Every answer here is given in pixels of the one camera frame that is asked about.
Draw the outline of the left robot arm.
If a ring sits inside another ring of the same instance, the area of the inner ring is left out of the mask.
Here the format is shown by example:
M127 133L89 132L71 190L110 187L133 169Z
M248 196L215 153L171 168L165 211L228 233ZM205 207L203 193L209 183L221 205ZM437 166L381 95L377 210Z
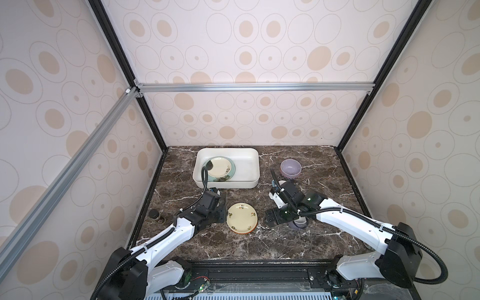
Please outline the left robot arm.
M178 246L213 224L226 222L226 196L215 187L208 187L207 162L201 169L201 196L186 209L174 215L174 221L155 237L132 249L119 247L92 292L93 300L143 300L165 287L188 282L190 264L176 258L163 259Z

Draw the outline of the cream plate with dark rim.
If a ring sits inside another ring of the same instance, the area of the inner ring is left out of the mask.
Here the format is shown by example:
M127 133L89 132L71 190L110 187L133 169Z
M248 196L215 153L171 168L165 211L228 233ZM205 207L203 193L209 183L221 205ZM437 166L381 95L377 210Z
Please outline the cream plate with dark rim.
M209 176L220 179L230 174L233 165L228 158L213 157L205 164L205 168Z

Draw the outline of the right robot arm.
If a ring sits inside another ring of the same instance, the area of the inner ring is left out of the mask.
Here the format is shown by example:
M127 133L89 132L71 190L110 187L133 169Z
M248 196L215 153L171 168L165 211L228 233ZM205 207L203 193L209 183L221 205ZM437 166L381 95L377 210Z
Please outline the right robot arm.
M316 191L304 194L291 180L280 181L272 173L269 198L276 204L266 211L264 222L270 227L291 223L304 229L311 220L334 226L360 239L372 252L356 256L337 255L325 271L324 279L333 288L347 281L366 278L385 279L400 288L415 283L439 285L448 278L445 262L430 248L416 239L413 229L371 219L350 210ZM423 279L416 276L423 255L430 255L440 268L438 277Z

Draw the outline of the cream plate with flowers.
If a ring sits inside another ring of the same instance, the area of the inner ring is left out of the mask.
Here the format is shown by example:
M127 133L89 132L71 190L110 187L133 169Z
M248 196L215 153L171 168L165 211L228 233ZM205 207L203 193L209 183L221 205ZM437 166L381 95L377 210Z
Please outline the cream plate with flowers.
M256 229L258 214L250 204L239 202L227 210L226 222L232 232L246 235Z

